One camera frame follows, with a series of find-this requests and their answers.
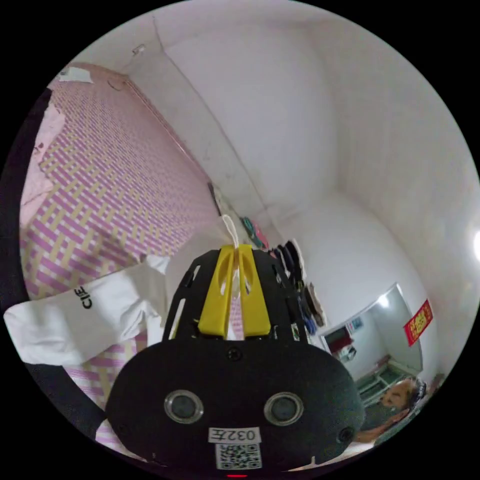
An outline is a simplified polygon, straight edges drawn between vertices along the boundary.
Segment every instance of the label sticker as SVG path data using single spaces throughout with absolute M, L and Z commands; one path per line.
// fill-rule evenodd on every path
M 253 470 L 262 468 L 259 443 L 215 444 L 216 468 L 218 470 Z
M 260 429 L 251 428 L 209 428 L 208 442 L 211 444 L 248 445 L 259 444 Z

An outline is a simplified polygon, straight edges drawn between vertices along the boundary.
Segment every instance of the pink checkered bed sheet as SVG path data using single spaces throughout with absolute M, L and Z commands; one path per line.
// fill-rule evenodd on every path
M 72 289 L 134 265 L 144 254 L 174 255 L 193 231 L 218 217 L 208 178 L 151 104 L 124 77 L 92 65 L 93 84 L 53 81 L 52 101 L 65 127 L 40 167 L 54 184 L 20 235 L 21 261 L 31 299 Z M 242 334 L 240 305 L 232 305 Z M 101 408 L 123 365 L 145 348 L 138 335 L 66 368 Z M 122 453 L 108 422 L 97 441 Z

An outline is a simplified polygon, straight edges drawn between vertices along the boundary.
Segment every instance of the qr code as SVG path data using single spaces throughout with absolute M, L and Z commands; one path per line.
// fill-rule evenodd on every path
M 262 468 L 259 443 L 215 444 L 216 467 L 219 470 L 251 470 Z

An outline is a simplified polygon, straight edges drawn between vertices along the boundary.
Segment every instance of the paper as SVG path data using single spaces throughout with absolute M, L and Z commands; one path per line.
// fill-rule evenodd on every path
M 61 72 L 59 76 L 59 80 L 61 82 L 85 82 L 92 84 L 92 78 L 90 77 L 90 72 L 85 70 L 84 68 L 77 68 L 75 66 L 71 66 L 68 70 L 64 73 Z

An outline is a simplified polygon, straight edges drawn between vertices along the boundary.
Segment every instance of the yellow bracket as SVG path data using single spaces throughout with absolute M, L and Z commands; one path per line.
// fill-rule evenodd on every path
M 223 246 L 208 288 L 198 330 L 203 335 L 227 338 L 233 272 L 238 267 L 240 302 L 245 338 L 270 333 L 269 313 L 265 304 L 259 274 L 251 245 Z
M 198 330 L 203 335 L 227 338 L 232 299 L 235 248 L 223 246 L 201 311 Z
M 243 334 L 245 338 L 268 335 L 271 328 L 269 312 L 251 245 L 238 246 L 238 267 Z

